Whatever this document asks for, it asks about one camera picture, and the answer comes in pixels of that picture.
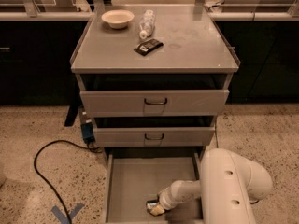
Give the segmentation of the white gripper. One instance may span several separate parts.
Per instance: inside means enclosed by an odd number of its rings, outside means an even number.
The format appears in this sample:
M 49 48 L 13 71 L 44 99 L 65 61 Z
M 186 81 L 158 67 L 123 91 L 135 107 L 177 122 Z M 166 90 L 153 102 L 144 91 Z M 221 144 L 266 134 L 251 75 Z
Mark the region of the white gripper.
M 158 193 L 158 198 L 160 204 L 153 205 L 149 210 L 149 212 L 155 217 L 164 214 L 165 210 L 173 209 L 170 189 L 163 189 L 160 191 Z

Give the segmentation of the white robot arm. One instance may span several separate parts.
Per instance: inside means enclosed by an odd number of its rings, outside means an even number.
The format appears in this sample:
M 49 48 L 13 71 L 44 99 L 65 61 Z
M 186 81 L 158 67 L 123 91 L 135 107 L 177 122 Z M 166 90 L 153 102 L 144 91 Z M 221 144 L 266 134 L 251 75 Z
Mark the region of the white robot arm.
M 199 198 L 203 224 L 256 224 L 251 205 L 269 195 L 272 188 L 272 178 L 261 164 L 215 148 L 203 156 L 198 180 L 173 182 L 155 200 L 146 202 L 146 207 L 159 216 Z

